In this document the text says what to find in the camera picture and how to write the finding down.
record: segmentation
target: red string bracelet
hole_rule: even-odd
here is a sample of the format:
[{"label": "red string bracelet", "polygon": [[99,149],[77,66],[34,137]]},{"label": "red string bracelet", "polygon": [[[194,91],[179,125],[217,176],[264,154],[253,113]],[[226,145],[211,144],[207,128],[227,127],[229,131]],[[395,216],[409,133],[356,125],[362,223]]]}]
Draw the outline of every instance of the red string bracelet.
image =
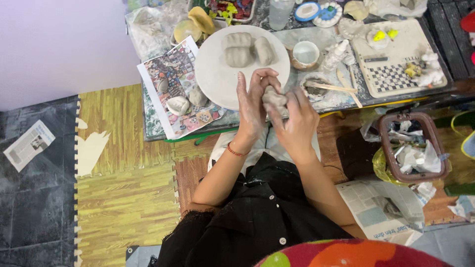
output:
[{"label": "red string bracelet", "polygon": [[230,144],[230,143],[231,143],[231,142],[228,143],[228,151],[231,152],[233,155],[242,157],[242,156],[245,156],[245,155],[249,154],[249,152],[251,152],[251,151],[249,150],[246,154],[237,153],[236,151],[232,150],[232,149],[229,147],[229,144]]}]

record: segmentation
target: magazine page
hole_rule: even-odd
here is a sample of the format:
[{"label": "magazine page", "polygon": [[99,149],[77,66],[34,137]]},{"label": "magazine page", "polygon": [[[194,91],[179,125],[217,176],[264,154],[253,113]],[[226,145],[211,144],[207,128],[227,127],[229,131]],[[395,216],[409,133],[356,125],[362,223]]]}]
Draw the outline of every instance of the magazine page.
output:
[{"label": "magazine page", "polygon": [[336,188],[368,239],[409,246],[422,236],[422,205],[411,189],[384,181],[350,181]]},{"label": "magazine page", "polygon": [[[170,98],[183,96],[188,99],[190,91],[198,87],[194,71],[197,54],[198,47],[193,38],[188,36],[165,55],[137,66],[168,139],[184,137],[220,119],[226,111],[210,100],[202,107],[190,103],[182,116],[168,110],[166,104]],[[168,82],[168,89],[160,92],[163,81]]]},{"label": "magazine page", "polygon": [[45,150],[54,140],[54,135],[41,120],[38,120],[3,153],[20,172],[28,162]]}]

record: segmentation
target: white bottle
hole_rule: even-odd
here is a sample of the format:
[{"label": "white bottle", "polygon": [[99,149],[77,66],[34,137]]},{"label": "white bottle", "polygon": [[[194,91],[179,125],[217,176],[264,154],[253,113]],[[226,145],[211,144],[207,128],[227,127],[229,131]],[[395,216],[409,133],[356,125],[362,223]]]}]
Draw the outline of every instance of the white bottle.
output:
[{"label": "white bottle", "polygon": [[343,40],[343,42],[330,49],[330,51],[318,67],[317,71],[325,75],[328,75],[333,72],[336,69],[338,62],[343,60],[343,58],[345,57],[345,50],[348,44],[348,40],[345,39]]}]

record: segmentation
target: white wall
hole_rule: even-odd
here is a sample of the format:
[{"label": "white wall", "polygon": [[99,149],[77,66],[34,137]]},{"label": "white wall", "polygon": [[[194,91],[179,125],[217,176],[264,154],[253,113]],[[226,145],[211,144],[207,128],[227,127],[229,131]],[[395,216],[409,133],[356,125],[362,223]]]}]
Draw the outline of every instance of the white wall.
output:
[{"label": "white wall", "polygon": [[140,83],[121,0],[2,1],[0,111]]}]

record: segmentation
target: white plate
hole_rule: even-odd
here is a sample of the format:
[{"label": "white plate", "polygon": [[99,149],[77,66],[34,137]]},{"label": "white plate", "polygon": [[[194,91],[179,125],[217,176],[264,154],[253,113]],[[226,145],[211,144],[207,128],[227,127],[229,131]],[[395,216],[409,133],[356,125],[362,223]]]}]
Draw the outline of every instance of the white plate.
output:
[{"label": "white plate", "polygon": [[271,65],[266,66],[279,73],[277,79],[285,86],[290,73],[290,59],[287,50],[277,37],[272,33],[259,27],[250,25],[236,25],[224,28],[212,34],[201,45],[195,61],[196,81],[203,93],[215,104],[232,110],[239,110],[238,95],[236,85],[238,84],[238,71],[242,71],[246,76],[246,89],[249,90],[249,82],[252,73],[258,68],[263,68],[259,60],[244,67],[229,67],[224,61],[224,49],[221,45],[224,37],[230,33],[248,32],[253,40],[261,36],[269,40],[275,59]]}]

